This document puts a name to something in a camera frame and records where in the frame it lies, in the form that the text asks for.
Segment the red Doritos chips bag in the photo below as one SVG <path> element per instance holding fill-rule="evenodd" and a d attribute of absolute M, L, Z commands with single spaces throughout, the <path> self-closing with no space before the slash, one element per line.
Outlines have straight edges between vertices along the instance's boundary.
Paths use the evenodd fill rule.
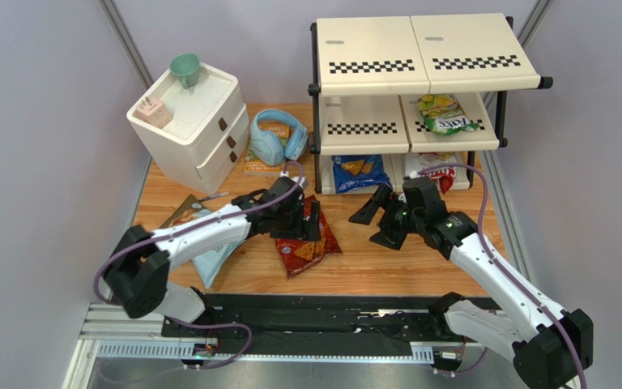
<path fill-rule="evenodd" d="M 288 280 L 319 264 L 327 255 L 342 254 L 339 242 L 321 208 L 318 213 L 318 230 L 320 233 L 318 241 L 275 239 L 276 249 Z"/>

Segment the blue Doritos chips bag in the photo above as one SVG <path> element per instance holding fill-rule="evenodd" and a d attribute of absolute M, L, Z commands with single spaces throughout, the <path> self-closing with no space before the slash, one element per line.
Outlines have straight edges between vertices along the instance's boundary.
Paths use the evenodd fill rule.
<path fill-rule="evenodd" d="M 392 187 L 380 155 L 333 156 L 332 171 L 337 194 L 362 190 L 370 186 Z"/>

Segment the white red Chuba chips bag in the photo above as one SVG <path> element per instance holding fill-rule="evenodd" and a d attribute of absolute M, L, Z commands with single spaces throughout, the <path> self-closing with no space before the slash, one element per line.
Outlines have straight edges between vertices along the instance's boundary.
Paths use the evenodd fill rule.
<path fill-rule="evenodd" d="M 453 152 L 411 153 L 404 157 L 404 173 L 408 178 L 429 177 L 441 193 L 447 193 L 457 177 Z"/>

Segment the green Foxs snack bag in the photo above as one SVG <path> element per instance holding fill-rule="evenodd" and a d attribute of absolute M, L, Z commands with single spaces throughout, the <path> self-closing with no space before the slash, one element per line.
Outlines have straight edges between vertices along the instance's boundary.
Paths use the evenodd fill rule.
<path fill-rule="evenodd" d="M 435 135 L 450 136 L 480 129 L 480 124 L 469 117 L 454 94 L 424 95 L 418 99 L 418 108 L 424 124 Z"/>

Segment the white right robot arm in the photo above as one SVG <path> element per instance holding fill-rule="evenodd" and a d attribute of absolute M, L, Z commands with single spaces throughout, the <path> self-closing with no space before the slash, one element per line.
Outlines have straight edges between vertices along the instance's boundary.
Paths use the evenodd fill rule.
<path fill-rule="evenodd" d="M 467 214 L 451 212 L 428 177 L 403 184 L 396 194 L 381 185 L 350 217 L 370 224 L 379 210 L 378 232 L 370 241 L 400 250 L 415 234 L 461 268 L 504 311 L 484 310 L 457 293 L 447 293 L 428 308 L 444 334 L 464 336 L 510 361 L 529 388 L 562 388 L 574 378 L 586 386 L 593 364 L 594 324 L 583 310 L 566 310 L 514 268 Z"/>

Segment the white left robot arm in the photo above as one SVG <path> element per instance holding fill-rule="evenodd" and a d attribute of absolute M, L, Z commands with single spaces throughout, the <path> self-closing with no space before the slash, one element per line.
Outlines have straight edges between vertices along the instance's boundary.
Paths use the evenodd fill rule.
<path fill-rule="evenodd" d="M 282 175 L 269 189 L 237 196 L 216 212 L 176 227 L 126 230 L 93 281 L 105 282 L 113 304 L 129 318 L 161 314 L 175 322 L 196 323 L 207 308 L 195 289 L 169 281 L 169 274 L 209 251 L 257 235 L 314 241 L 318 212 L 305 216 L 304 176 Z"/>

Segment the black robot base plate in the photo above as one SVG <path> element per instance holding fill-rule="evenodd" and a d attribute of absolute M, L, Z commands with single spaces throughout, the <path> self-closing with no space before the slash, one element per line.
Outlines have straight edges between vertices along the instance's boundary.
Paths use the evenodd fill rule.
<path fill-rule="evenodd" d="M 246 325 L 253 332 L 248 356 L 406 357 L 413 342 L 459 347 L 464 341 L 428 312 L 436 297 L 209 293 L 205 301 L 202 320 L 215 330 L 166 319 L 162 336 L 211 337 L 218 353 L 235 353 L 247 340 Z"/>

